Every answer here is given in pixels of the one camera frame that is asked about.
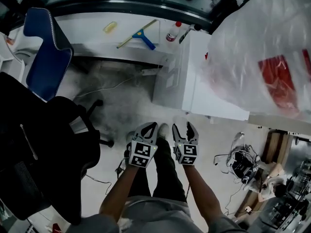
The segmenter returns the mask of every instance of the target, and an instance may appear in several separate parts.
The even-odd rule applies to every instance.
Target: floor
[[[101,146],[100,161],[88,171],[88,175],[103,182],[111,182],[113,185],[117,180],[115,169],[123,158],[126,145],[125,137],[128,132],[135,130],[140,124],[150,121],[156,121],[158,124],[165,122],[170,127],[176,123],[179,129],[185,129],[188,120],[199,133],[200,158],[196,162],[196,168],[213,189],[220,201],[222,211],[225,212],[230,196],[241,188],[241,183],[237,183],[238,181],[234,179],[233,175],[222,173],[224,159],[218,159],[220,164],[215,166],[213,164],[214,156],[228,153],[232,140],[240,131],[245,133],[245,143],[251,144],[257,154],[261,154],[268,129],[265,127],[259,129],[255,125],[242,121],[187,114],[180,110],[152,104],[156,77],[140,75],[140,71],[148,67],[84,58],[79,58],[79,63],[86,67],[89,73],[86,75],[76,68],[69,67],[58,95],[71,98],[75,103],[86,108],[89,108],[97,99],[104,100],[104,106],[96,108],[91,120],[94,126],[101,131],[102,137],[115,141],[115,145],[111,149]],[[108,89],[125,80],[128,81],[115,89]],[[168,142],[173,146],[172,135],[168,137]],[[176,171],[186,190],[188,181],[182,167],[178,164],[176,164]],[[153,161],[147,168],[147,176],[152,192],[157,183],[156,166]],[[81,183],[82,216],[96,214],[105,198],[109,184],[95,182],[89,177],[84,177]],[[228,205],[229,214],[237,211],[245,194],[246,191],[241,189],[232,197]],[[203,232],[207,232],[207,225],[200,216],[191,191],[188,195],[188,205],[194,223]],[[31,220],[40,232],[46,232],[45,226],[50,223],[49,220],[52,220],[53,216],[53,210],[47,209],[41,214],[32,216]]]

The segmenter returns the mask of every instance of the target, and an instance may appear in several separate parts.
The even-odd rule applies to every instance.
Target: plastic bag
[[[250,0],[212,34],[204,72],[247,111],[311,121],[311,0]]]

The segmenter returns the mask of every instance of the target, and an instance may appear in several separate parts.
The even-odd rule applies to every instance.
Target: black pants
[[[157,185],[153,197],[187,202],[183,185],[175,170],[175,162],[171,157],[169,143],[163,138],[158,138],[156,145],[158,149],[154,159]],[[140,167],[137,171],[128,197],[132,196],[151,196],[145,168]]]

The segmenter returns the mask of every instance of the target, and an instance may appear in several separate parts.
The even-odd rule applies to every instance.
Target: blue cushion
[[[73,56],[73,49],[47,9],[27,11],[25,36],[38,36],[43,43],[26,78],[28,88],[45,101],[55,97]]]

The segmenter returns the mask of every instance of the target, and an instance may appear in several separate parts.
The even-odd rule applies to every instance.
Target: gray shirt
[[[193,223],[186,203],[153,197],[131,197],[116,224],[105,215],[83,218],[67,233],[202,233]],[[226,216],[217,219],[209,233],[245,233]]]

